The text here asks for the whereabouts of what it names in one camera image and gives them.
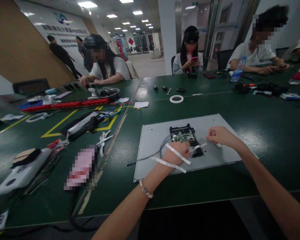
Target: paper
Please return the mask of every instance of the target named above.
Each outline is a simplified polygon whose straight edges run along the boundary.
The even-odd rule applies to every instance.
[[[13,114],[7,114],[1,119],[1,121],[20,119],[20,118],[23,118],[23,117],[24,117],[24,115],[15,116]]]
[[[118,102],[128,102],[129,98],[120,98]]]
[[[59,96],[56,96],[54,99],[63,98],[64,96],[67,96],[69,93],[72,93],[72,91],[70,91],[70,92],[64,92],[64,93],[60,94]]]
[[[143,108],[143,107],[148,107],[149,106],[149,102],[136,102],[134,104],[134,107],[136,108]]]

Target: white shirt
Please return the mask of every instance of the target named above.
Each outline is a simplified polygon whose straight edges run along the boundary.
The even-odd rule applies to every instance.
[[[246,56],[246,65],[254,66],[262,62],[275,58],[277,55],[271,50],[271,48],[256,48],[253,53],[250,53],[249,49],[250,41],[241,43],[231,55],[227,68],[230,68],[231,60],[238,59],[239,61],[243,56]]]
[[[128,69],[128,66],[126,65],[125,61],[121,57],[115,57],[113,58],[113,66],[116,71],[116,73],[120,73],[125,80],[130,80],[130,72]],[[105,64],[105,68],[107,71],[107,78],[112,76],[111,68],[108,64]],[[102,72],[97,63],[93,64],[92,70],[89,73],[89,75],[97,77],[99,80],[104,80],[102,77]]]
[[[293,50],[300,48],[300,39],[298,41],[296,41],[294,44],[292,44],[288,50],[284,53],[284,55],[282,56],[282,58],[286,61],[289,59],[294,59],[295,58],[295,54],[293,54]]]

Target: wooden wall panel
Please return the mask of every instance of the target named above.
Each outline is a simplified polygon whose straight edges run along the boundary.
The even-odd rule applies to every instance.
[[[12,83],[46,78],[51,87],[75,80],[13,0],[0,0],[0,74]]]

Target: logo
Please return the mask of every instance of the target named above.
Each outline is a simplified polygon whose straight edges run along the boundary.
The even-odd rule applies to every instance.
[[[61,23],[61,24],[65,23],[65,24],[69,25],[69,23],[72,22],[72,21],[68,21],[66,16],[63,15],[62,13],[57,14],[56,12],[54,12],[53,15],[58,20],[58,22]]]

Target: table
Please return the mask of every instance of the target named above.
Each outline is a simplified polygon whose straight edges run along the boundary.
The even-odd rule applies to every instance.
[[[288,85],[288,80],[298,69],[299,65],[295,64],[295,67],[285,73],[262,77],[263,81],[256,84],[274,82]],[[252,83],[246,79],[240,81]],[[158,92],[153,90],[154,85],[158,86]],[[288,102],[260,95],[241,95],[232,91],[234,85],[229,83],[229,78],[217,77],[209,80],[202,74],[197,79],[188,79],[187,75],[181,74],[145,78],[142,82],[133,80],[114,84],[113,87],[120,88],[126,97],[135,96],[138,101],[149,101],[149,107],[140,111],[127,111],[102,176],[80,217],[110,214],[136,186],[133,183],[135,165],[126,167],[126,163],[137,157],[142,125],[216,113],[221,114],[285,188],[289,191],[300,190],[300,101]],[[162,90],[162,86],[173,89],[169,96]],[[186,90],[184,94],[175,91],[181,87]],[[290,92],[300,94],[300,85],[289,87]],[[195,93],[204,95],[191,96]],[[182,103],[169,102],[169,98],[176,94],[184,96]],[[64,100],[71,100],[75,96],[83,98],[84,95],[85,92],[82,95],[76,92]],[[68,120],[84,113],[74,113]],[[24,149],[42,147],[55,140],[56,137],[41,136],[68,115],[69,112],[55,114],[46,119],[44,127],[39,122],[34,123],[31,134],[24,134],[29,132],[29,125],[25,122],[1,133],[0,183],[10,172],[10,159]],[[119,121],[115,122],[111,129],[116,129],[118,124]],[[62,159],[51,173],[47,184],[41,186],[33,195],[13,204],[7,226],[67,221],[70,194],[63,191],[66,175],[79,149],[98,142],[100,134],[86,133],[71,143],[62,152]],[[169,176],[158,187],[155,197],[146,209],[236,199],[257,194],[244,164],[238,163]],[[0,196],[0,201],[4,199],[4,195]]]

